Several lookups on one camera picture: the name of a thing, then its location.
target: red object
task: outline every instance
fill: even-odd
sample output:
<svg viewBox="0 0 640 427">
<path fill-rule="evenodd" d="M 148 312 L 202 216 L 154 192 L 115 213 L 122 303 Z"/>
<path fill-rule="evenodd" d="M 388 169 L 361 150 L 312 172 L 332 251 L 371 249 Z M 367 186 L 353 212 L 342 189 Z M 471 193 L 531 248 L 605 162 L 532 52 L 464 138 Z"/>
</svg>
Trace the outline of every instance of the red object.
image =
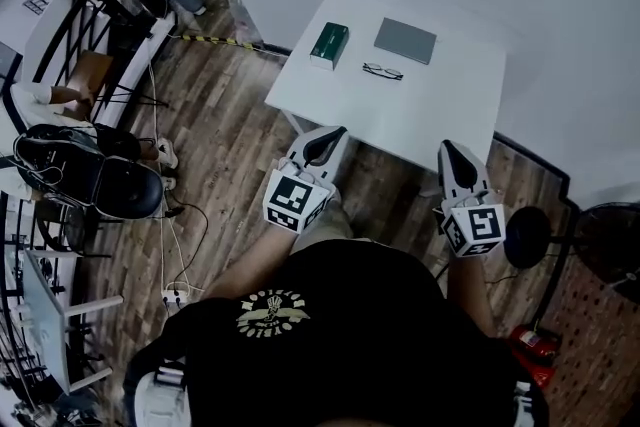
<svg viewBox="0 0 640 427">
<path fill-rule="evenodd" d="M 560 349 L 560 339 L 552 333 L 534 332 L 527 326 L 518 326 L 509 340 L 536 362 L 551 364 Z"/>
<path fill-rule="evenodd" d="M 547 387 L 551 378 L 556 373 L 556 369 L 538 365 L 537 363 L 530 361 L 522 352 L 520 352 L 520 350 L 518 350 L 514 342 L 509 340 L 508 343 L 513 355 L 518 358 L 520 364 L 531 374 L 531 377 L 533 377 L 533 380 L 540 389 Z"/>
</svg>

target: black fan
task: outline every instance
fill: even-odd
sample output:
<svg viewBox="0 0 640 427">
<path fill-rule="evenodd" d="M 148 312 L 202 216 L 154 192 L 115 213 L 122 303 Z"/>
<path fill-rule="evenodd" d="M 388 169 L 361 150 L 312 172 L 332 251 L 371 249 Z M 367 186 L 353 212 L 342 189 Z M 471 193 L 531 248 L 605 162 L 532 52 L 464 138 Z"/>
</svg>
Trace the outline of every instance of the black fan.
<svg viewBox="0 0 640 427">
<path fill-rule="evenodd" d="M 546 214 L 536 207 L 518 210 L 507 223 L 505 255 L 528 269 L 547 254 L 549 243 L 570 242 L 580 259 L 603 282 L 640 303 L 640 205 L 611 203 L 580 214 L 573 236 L 554 237 Z"/>
</svg>

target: gray notebook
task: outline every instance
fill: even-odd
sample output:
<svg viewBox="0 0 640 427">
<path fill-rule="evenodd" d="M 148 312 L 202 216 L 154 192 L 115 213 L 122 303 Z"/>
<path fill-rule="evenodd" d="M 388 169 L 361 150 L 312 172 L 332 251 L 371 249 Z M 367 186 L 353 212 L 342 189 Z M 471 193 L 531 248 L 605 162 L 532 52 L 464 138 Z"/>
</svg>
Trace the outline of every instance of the gray notebook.
<svg viewBox="0 0 640 427">
<path fill-rule="evenodd" d="M 429 64 L 435 44 L 435 34 L 385 18 L 373 46 Z"/>
</svg>

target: green box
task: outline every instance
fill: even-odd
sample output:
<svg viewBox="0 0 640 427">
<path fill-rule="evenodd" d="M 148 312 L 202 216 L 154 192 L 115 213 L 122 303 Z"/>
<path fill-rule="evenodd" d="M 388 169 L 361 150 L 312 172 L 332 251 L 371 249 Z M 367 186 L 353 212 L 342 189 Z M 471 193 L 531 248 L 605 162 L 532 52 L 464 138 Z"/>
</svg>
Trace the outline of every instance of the green box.
<svg viewBox="0 0 640 427">
<path fill-rule="evenodd" d="M 311 64 L 325 70 L 335 70 L 348 39 L 348 27 L 331 22 L 325 24 L 318 41 L 309 54 Z"/>
</svg>

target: black t-shirt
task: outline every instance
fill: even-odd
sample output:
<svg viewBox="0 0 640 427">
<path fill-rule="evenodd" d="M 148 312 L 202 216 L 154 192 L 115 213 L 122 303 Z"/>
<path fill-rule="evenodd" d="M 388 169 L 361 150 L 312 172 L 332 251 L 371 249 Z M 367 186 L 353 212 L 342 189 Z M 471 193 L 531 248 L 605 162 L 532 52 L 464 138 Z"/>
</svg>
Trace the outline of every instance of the black t-shirt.
<svg viewBox="0 0 640 427">
<path fill-rule="evenodd" d="M 311 246 L 259 293 L 190 305 L 168 331 L 186 343 L 195 427 L 511 427 L 516 381 L 530 381 L 421 262 L 371 242 Z"/>
</svg>

